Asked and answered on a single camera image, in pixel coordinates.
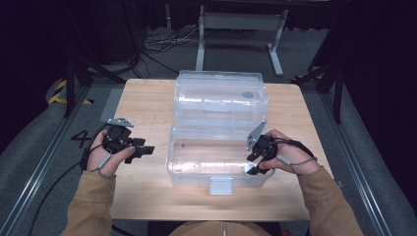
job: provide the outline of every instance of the beige sleeve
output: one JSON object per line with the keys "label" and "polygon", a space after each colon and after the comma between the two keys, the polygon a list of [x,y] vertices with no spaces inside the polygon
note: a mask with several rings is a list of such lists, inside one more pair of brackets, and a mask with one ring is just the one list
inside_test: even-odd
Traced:
{"label": "beige sleeve", "polygon": [[68,207],[68,222],[61,235],[111,235],[110,208],[115,186],[115,177],[106,179],[84,171]]}
{"label": "beige sleeve", "polygon": [[323,167],[298,180],[310,214],[311,235],[363,235],[352,208]]}

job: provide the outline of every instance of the wooden tabletop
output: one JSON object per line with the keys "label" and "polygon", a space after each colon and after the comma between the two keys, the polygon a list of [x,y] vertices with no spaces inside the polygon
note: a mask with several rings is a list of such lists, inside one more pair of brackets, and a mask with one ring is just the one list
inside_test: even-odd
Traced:
{"label": "wooden tabletop", "polygon": [[[327,168],[328,160],[295,85],[266,84],[268,127],[301,141]],[[129,80],[115,118],[126,117],[135,128],[131,137],[155,146],[152,155],[121,164],[113,218],[144,220],[308,220],[297,177],[276,170],[260,188],[235,188],[232,196],[211,196],[208,188],[177,187],[165,167],[170,128],[174,121],[174,80]]]}

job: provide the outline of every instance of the person's right hand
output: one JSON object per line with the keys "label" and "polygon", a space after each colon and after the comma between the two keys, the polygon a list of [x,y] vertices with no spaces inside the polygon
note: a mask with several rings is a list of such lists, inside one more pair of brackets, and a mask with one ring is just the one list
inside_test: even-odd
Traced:
{"label": "person's right hand", "polygon": [[[285,136],[281,132],[277,130],[270,130],[266,133],[267,136],[271,136],[273,138],[281,138],[285,140],[291,140],[291,138]],[[292,164],[301,163],[306,160],[312,159],[312,157],[304,152],[303,150],[299,149],[296,146],[291,146],[288,144],[278,144],[278,154],[286,159],[288,159]],[[312,173],[321,168],[321,166],[315,160],[307,161],[300,165],[292,165],[291,166],[285,164],[284,162],[280,161],[278,158],[274,158],[268,161],[263,161],[260,163],[261,169],[275,169],[279,168],[281,170],[294,173],[294,170],[297,174],[308,174]]]}

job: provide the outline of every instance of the clear plastic container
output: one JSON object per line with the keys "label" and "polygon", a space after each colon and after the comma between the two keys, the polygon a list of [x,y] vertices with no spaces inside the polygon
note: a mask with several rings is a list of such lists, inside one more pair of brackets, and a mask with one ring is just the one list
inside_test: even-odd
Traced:
{"label": "clear plastic container", "polygon": [[251,164],[246,140],[267,119],[267,111],[259,73],[181,71],[166,161],[172,182],[210,187],[212,194],[262,186],[273,171],[245,173],[245,165]]}

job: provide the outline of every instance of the metal bracket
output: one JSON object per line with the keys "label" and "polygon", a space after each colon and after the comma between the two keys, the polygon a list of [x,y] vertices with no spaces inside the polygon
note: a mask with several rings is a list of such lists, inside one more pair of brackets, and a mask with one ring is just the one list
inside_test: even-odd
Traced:
{"label": "metal bracket", "polygon": [[128,121],[125,117],[122,118],[116,118],[116,119],[108,119],[107,124],[110,125],[118,125],[118,126],[125,126],[125,127],[131,127],[134,128],[135,126]]}
{"label": "metal bracket", "polygon": [[257,128],[255,128],[255,130],[249,133],[247,137],[247,141],[246,141],[247,150],[252,149],[254,145],[257,143],[266,124],[267,124],[267,120],[264,120]]}

